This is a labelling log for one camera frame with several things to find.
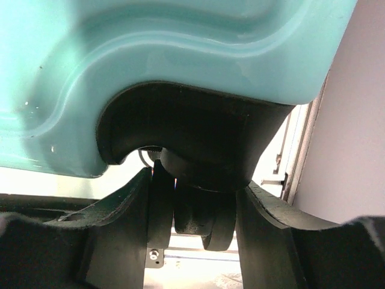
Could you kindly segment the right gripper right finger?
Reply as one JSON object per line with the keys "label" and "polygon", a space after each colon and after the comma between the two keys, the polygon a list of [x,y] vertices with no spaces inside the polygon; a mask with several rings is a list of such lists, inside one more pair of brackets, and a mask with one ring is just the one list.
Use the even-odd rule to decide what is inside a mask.
{"label": "right gripper right finger", "polygon": [[342,224],[290,206],[256,184],[236,194],[244,288],[383,288],[384,218]]}

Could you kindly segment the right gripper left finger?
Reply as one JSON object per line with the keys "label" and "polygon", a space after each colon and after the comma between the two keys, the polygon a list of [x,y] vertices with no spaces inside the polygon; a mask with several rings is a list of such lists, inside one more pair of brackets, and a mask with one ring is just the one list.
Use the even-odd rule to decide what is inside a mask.
{"label": "right gripper left finger", "polygon": [[2,213],[1,287],[142,288],[151,178],[142,169],[107,197],[48,222]]}

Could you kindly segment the pink and teal kids suitcase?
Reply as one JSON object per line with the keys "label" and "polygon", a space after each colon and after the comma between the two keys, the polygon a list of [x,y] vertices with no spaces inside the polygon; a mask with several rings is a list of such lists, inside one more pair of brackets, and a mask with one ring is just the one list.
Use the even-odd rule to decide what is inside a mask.
{"label": "pink and teal kids suitcase", "polygon": [[179,184],[248,185],[322,86],[355,1],[2,1],[1,166],[97,178],[157,148]]}

